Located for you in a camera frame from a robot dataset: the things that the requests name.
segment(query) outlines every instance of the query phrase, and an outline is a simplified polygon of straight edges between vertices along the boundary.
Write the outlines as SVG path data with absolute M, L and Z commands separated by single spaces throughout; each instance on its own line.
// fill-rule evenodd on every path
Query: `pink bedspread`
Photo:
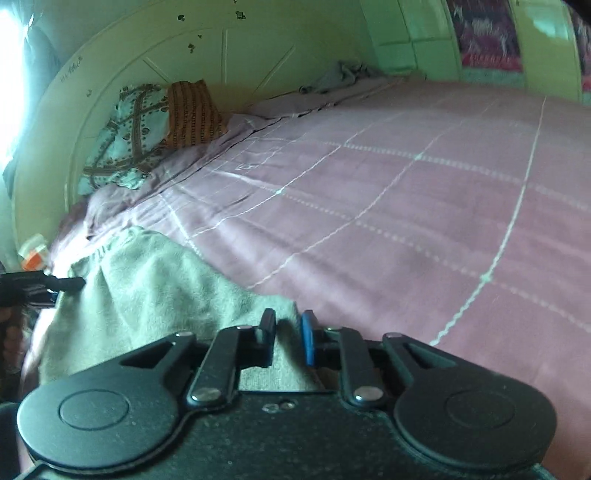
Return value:
M 234 116 L 217 144 L 174 154 L 141 190 L 108 186 L 78 205 L 56 271 L 129 225 L 159 231 L 325 324 L 401 331 L 534 385 L 558 411 L 546 467 L 582 480 L 589 118 L 561 100 L 437 83 L 280 121 Z M 45 312 L 28 373 L 50 322 Z

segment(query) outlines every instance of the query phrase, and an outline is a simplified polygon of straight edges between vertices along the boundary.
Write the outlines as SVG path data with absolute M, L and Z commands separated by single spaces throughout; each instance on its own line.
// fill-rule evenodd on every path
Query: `pillow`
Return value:
M 204 80 L 173 83 L 168 87 L 168 102 L 170 130 L 166 144 L 169 147 L 209 143 L 228 131 Z
M 125 87 L 107 126 L 101 130 L 78 185 L 88 195 L 108 183 L 138 189 L 166 157 L 168 97 L 158 85 Z

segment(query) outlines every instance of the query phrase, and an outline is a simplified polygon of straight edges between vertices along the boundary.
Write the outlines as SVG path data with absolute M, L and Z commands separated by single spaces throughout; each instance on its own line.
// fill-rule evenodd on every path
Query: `green blanket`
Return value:
M 244 390 L 319 388 L 305 366 L 293 301 L 259 296 L 223 277 L 192 251 L 138 227 L 72 265 L 84 290 L 62 294 L 40 365 L 47 383 L 181 330 L 212 339 L 234 325 L 257 325 L 265 308 L 279 320 L 273 366 L 242 373 Z

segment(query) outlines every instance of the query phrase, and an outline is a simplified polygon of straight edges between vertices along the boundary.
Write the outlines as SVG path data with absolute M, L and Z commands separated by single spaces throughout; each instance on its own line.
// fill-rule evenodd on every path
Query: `headboard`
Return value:
M 35 233 L 55 237 L 120 88 L 205 79 L 222 111 L 240 111 L 312 81 L 335 60 L 366 60 L 358 38 L 306 3 L 162 0 L 87 42 L 48 87 L 18 153 L 17 245 Z

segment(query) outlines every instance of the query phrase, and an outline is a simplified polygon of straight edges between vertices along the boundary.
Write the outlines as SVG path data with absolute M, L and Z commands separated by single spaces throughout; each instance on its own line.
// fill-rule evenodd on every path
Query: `bright window light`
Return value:
M 25 86 L 22 51 L 27 28 L 7 10 L 0 11 L 0 173 L 12 159 L 22 128 Z

